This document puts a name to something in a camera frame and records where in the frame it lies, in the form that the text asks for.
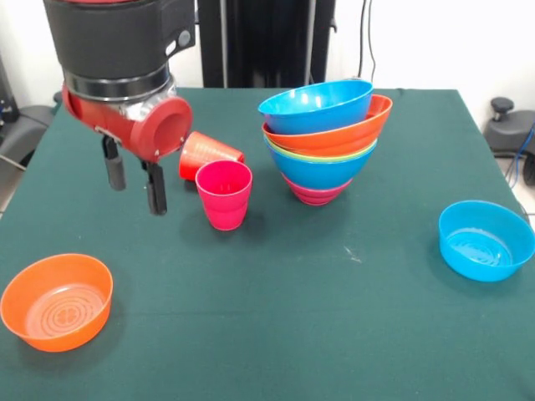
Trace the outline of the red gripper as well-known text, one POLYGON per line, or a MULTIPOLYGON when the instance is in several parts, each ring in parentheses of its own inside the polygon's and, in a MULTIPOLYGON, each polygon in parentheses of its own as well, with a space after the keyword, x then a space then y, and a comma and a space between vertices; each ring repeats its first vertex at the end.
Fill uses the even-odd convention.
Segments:
POLYGON ((150 212, 163 216, 167 212, 165 180, 156 162, 184 145, 193 123, 192 108, 178 96, 175 83, 143 99, 119 103, 83 99, 62 87, 62 100, 73 117, 104 135, 104 162, 113 190, 126 188, 123 160, 114 140, 142 159, 150 212))

